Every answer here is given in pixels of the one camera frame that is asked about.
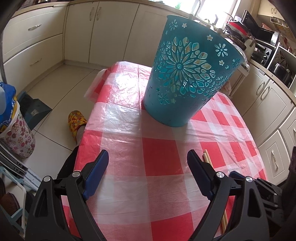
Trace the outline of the wooden chopstick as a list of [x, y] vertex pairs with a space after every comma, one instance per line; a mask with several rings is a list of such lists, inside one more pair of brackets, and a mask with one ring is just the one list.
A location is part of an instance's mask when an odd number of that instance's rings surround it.
[[203, 150], [203, 160], [212, 166], [211, 158], [207, 150]]
[[226, 211], [224, 211], [224, 214], [223, 214], [222, 219], [221, 219], [222, 233], [225, 233], [227, 225], [228, 225], [227, 213], [226, 213]]

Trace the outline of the cream kitchen cabinets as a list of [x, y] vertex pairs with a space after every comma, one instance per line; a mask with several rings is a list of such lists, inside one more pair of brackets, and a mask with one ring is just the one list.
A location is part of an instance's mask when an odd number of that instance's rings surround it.
[[[3, 81], [17, 91], [63, 60], [87, 67], [117, 61], [151, 66], [168, 15], [187, 16], [149, 1], [63, 1], [14, 13], [3, 32]], [[279, 184], [295, 146], [295, 96], [269, 70], [251, 60], [231, 76], [231, 97], [265, 164]]]

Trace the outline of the yellow patterned slipper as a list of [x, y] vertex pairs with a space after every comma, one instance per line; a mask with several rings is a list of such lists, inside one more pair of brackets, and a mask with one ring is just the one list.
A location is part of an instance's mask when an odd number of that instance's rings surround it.
[[74, 138], [75, 142], [77, 142], [78, 130], [82, 126], [86, 126], [86, 124], [87, 124], [87, 120], [80, 111], [74, 110], [69, 113], [68, 126], [69, 126], [70, 133], [71, 133], [72, 137]]

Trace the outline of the red white checkered tablecloth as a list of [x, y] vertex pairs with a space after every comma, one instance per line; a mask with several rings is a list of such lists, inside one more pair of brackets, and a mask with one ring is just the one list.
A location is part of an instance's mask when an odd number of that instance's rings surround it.
[[231, 100], [218, 92], [180, 128], [154, 120], [143, 105], [151, 68], [109, 67], [77, 147], [74, 169], [100, 151], [106, 172], [88, 207], [107, 240], [187, 240], [209, 201], [187, 165], [187, 153], [209, 153], [213, 168], [265, 178], [258, 148]]

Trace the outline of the floral container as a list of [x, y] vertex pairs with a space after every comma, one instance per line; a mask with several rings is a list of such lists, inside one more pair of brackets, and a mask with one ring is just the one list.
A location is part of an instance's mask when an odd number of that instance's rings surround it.
[[1, 133], [1, 141], [21, 158], [31, 156], [36, 145], [35, 137], [20, 112], [12, 125]]

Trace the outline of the dark blue floor box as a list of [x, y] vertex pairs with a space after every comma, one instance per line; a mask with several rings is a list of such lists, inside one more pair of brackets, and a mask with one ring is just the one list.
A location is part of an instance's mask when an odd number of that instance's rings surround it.
[[32, 98], [27, 92], [22, 91], [17, 95], [20, 104], [20, 112], [30, 130], [33, 130], [39, 122], [49, 114], [52, 109], [38, 98]]

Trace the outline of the teal perforated plastic basket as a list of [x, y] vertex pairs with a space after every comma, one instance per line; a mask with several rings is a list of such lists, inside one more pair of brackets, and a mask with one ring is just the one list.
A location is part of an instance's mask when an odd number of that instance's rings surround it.
[[156, 121], [184, 126], [247, 61], [244, 51], [201, 23], [168, 15], [143, 104]]

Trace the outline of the blue plastic bag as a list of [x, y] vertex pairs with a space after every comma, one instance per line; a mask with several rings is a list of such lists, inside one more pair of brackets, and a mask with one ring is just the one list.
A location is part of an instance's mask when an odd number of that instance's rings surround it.
[[16, 112], [16, 89], [1, 82], [1, 133], [9, 126]]

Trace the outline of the black toaster oven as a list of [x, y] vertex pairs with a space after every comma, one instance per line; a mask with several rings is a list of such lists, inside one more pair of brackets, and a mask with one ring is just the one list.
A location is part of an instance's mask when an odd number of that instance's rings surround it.
[[255, 49], [251, 59], [267, 68], [280, 40], [279, 32], [260, 27], [248, 10], [244, 10], [242, 23], [255, 38]]

